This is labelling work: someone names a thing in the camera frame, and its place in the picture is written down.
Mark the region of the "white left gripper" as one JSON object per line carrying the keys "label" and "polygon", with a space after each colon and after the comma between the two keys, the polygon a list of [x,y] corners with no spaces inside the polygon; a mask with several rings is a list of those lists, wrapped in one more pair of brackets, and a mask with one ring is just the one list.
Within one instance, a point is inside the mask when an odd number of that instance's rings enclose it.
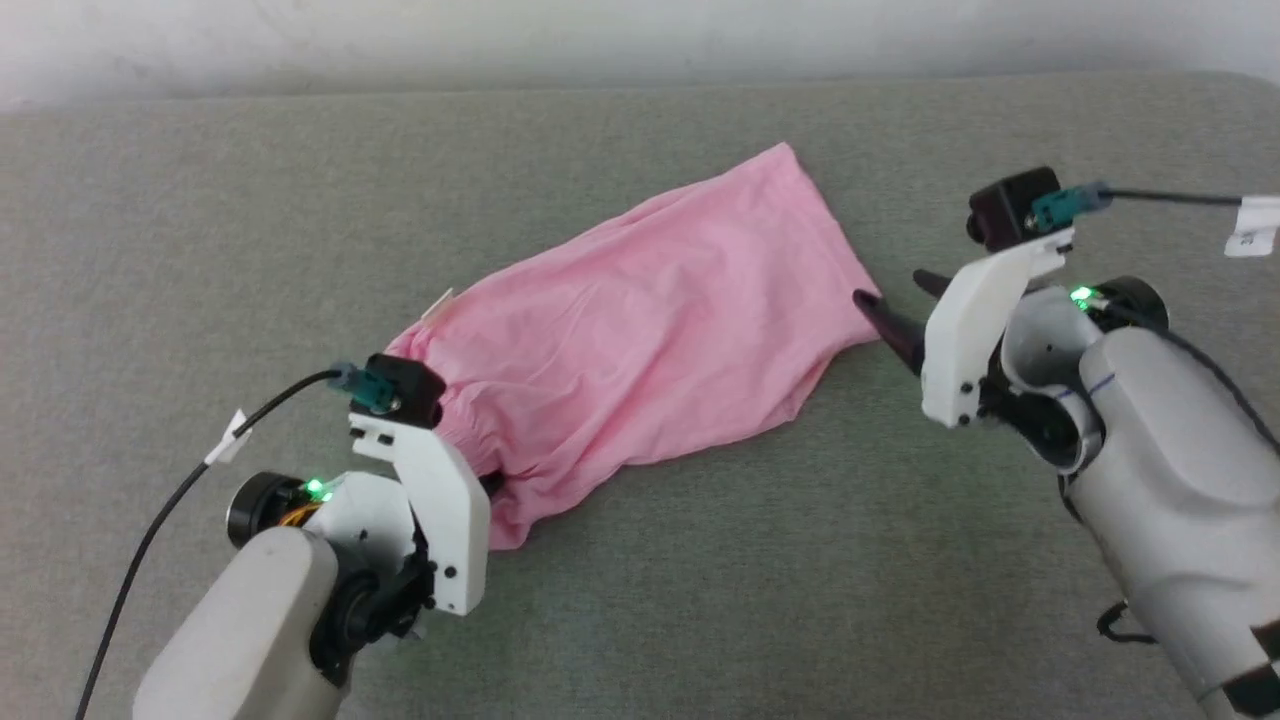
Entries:
{"label": "white left gripper", "polygon": [[389,464],[407,493],[410,511],[436,565],[438,610],[465,616],[485,593],[490,500],[506,484],[503,471],[475,475],[462,454],[431,429],[362,413],[349,414],[360,430],[353,451]]}

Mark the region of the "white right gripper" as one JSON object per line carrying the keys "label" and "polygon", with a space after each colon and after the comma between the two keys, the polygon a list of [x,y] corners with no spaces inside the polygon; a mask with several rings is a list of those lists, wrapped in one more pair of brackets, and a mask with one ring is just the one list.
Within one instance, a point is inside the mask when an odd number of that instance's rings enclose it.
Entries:
{"label": "white right gripper", "polygon": [[1075,231],[1068,228],[968,263],[954,278],[915,269],[913,283],[938,300],[924,327],[876,293],[852,302],[902,365],[922,382],[922,411],[956,428],[974,419],[978,383],[1028,286],[1065,266]]}

